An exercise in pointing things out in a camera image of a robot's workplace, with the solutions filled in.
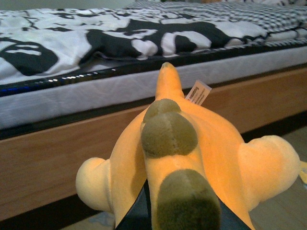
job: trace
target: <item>plush dinosaur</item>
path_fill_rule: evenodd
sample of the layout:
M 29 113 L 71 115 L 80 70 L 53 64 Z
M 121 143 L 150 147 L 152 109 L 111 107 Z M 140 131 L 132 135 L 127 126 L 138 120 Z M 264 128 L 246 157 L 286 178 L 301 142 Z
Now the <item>plush dinosaur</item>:
M 165 63 L 155 101 L 122 132 L 108 160 L 91 158 L 76 177 L 80 199 L 118 225 L 148 179 L 153 230 L 219 229 L 217 197 L 251 229 L 248 212 L 299 174 L 296 151 L 278 136 L 245 143 L 218 114 L 184 98 Z

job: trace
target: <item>mattress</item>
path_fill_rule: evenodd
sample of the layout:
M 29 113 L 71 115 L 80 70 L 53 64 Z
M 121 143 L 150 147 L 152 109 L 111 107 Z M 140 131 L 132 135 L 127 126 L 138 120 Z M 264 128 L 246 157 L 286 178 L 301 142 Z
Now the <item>mattress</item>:
M 183 89 L 307 63 L 306 27 L 306 7 L 227 2 L 0 11 L 0 130 L 152 98 L 165 61 Z

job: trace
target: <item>green spot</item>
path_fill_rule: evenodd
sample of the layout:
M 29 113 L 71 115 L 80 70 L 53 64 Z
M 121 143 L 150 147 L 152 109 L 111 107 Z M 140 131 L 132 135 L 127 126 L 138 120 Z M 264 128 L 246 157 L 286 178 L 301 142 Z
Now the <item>green spot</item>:
M 221 210 L 211 186 L 198 172 L 186 169 L 168 175 L 157 199 L 160 230 L 218 230 Z
M 178 113 L 169 112 L 151 118 L 141 135 L 146 157 L 188 155 L 198 144 L 192 124 Z
M 149 119 L 153 118 L 154 116 L 157 116 L 158 114 L 163 114 L 167 112 L 180 112 L 179 105 L 170 99 L 162 99 L 159 101 L 153 102 L 150 107 L 148 108 L 143 122 L 146 123 Z

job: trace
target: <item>checkered bedding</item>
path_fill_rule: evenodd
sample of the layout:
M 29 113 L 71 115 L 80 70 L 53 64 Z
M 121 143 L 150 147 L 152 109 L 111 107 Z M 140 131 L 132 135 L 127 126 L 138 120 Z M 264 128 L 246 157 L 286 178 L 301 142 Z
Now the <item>checkered bedding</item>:
M 307 44 L 307 7 L 135 2 L 125 9 L 0 11 L 0 85 L 80 69 L 246 46 Z

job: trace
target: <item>floor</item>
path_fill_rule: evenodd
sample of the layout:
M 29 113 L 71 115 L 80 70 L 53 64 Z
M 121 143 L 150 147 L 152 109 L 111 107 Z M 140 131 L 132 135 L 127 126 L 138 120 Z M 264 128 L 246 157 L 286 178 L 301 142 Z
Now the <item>floor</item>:
M 300 159 L 307 162 L 307 126 L 296 129 L 297 122 L 301 121 L 277 123 L 275 126 L 247 133 L 243 137 L 249 141 L 257 135 L 262 136 L 266 132 L 273 134 L 277 130 L 277 135 L 281 134 L 290 142 Z M 307 230 L 307 186 L 298 177 L 288 190 L 259 204 L 250 212 L 250 216 L 256 230 Z M 111 215 L 99 213 L 62 230 L 111 230 L 113 221 Z

